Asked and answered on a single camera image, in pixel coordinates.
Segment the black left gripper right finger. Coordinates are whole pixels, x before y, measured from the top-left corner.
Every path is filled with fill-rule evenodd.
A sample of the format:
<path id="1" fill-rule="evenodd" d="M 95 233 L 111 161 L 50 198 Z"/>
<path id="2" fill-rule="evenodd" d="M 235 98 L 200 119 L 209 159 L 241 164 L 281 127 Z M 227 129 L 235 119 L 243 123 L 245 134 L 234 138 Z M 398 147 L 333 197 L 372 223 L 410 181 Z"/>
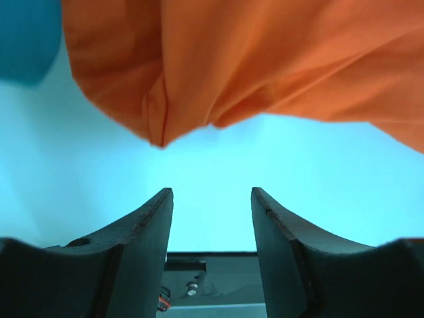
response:
<path id="1" fill-rule="evenodd" d="M 423 240 L 372 247 L 334 235 L 259 187 L 252 222 L 269 317 L 422 317 Z"/>

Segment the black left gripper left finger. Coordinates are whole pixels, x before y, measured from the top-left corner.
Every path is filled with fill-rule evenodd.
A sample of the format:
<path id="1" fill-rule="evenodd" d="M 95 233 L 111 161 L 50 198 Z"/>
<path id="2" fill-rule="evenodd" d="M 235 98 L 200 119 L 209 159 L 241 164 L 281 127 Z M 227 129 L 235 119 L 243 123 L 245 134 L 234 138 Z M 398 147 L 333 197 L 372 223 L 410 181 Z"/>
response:
<path id="1" fill-rule="evenodd" d="M 2 238 L 1 316 L 154 317 L 172 211 L 165 188 L 66 246 Z"/>

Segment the orange t-shirt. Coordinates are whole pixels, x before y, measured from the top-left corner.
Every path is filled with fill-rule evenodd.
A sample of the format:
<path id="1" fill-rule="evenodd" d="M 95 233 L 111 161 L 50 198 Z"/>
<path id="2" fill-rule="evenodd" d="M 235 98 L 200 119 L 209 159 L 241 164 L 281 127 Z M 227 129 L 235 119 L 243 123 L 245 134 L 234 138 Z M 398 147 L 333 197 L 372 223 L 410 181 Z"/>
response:
<path id="1" fill-rule="evenodd" d="M 83 94 L 153 145 L 269 113 L 423 150 L 422 1 L 63 1 L 62 20 Z"/>

